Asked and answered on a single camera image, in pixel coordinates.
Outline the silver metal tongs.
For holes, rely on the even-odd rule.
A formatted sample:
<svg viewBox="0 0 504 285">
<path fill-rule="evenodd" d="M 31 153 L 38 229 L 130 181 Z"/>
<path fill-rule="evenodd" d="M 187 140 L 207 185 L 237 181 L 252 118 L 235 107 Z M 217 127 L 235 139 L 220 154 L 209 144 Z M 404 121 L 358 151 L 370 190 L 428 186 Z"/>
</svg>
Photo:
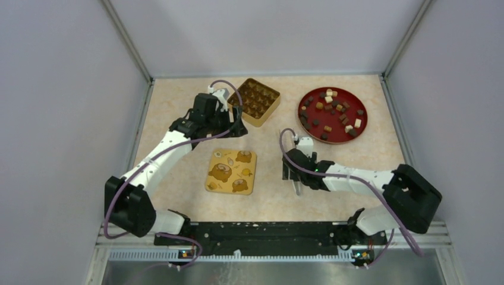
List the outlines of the silver metal tongs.
<svg viewBox="0 0 504 285">
<path fill-rule="evenodd" d="M 296 180 L 296 181 L 294 180 L 294 181 L 292 181 L 292 185 L 294 187 L 294 191 L 295 191 L 296 196 L 300 197 L 302 194 L 302 186 L 303 186 L 302 183 L 298 180 Z"/>
</svg>

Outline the gold chocolate tin box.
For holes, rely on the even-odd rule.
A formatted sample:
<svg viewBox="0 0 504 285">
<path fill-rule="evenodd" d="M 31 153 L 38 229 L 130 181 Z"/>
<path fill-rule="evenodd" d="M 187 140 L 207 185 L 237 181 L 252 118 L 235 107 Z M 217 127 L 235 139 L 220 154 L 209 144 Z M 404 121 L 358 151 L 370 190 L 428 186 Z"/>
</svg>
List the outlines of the gold chocolate tin box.
<svg viewBox="0 0 504 285">
<path fill-rule="evenodd" d="M 281 94 L 253 78 L 246 79 L 238 88 L 242 98 L 242 119 L 261 127 L 278 108 Z"/>
</svg>

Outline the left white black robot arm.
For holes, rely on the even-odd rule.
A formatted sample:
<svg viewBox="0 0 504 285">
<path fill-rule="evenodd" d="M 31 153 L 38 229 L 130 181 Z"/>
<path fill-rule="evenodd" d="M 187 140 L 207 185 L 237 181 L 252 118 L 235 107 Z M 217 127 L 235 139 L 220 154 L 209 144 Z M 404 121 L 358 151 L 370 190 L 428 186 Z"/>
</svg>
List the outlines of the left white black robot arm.
<svg viewBox="0 0 504 285">
<path fill-rule="evenodd" d="M 157 210 L 151 197 L 162 179 L 186 154 L 203 142 L 217 138 L 242 137 L 248 133 L 242 106 L 228 106 L 228 89 L 213 89 L 196 95 L 185 116 L 176 119 L 160 143 L 136 166 L 105 183 L 104 235 L 113 239 L 113 224 L 137 237 L 149 232 L 167 233 L 176 245 L 190 240 L 188 218 L 173 210 Z"/>
</svg>

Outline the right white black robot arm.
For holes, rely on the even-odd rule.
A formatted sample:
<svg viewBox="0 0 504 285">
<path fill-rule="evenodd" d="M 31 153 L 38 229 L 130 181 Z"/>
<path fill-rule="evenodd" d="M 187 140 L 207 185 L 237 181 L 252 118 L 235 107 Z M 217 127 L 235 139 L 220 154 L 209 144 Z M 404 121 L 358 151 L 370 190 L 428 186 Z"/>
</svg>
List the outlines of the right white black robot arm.
<svg viewBox="0 0 504 285">
<path fill-rule="evenodd" d="M 360 207 L 351 216 L 350 240 L 363 245 L 372 235 L 392 229 L 427 233 L 442 194 L 416 169 L 399 164 L 394 170 L 363 170 L 334 161 L 317 161 L 313 140 L 300 137 L 289 151 L 281 147 L 283 179 L 312 190 L 368 195 L 380 201 L 372 208 Z"/>
</svg>

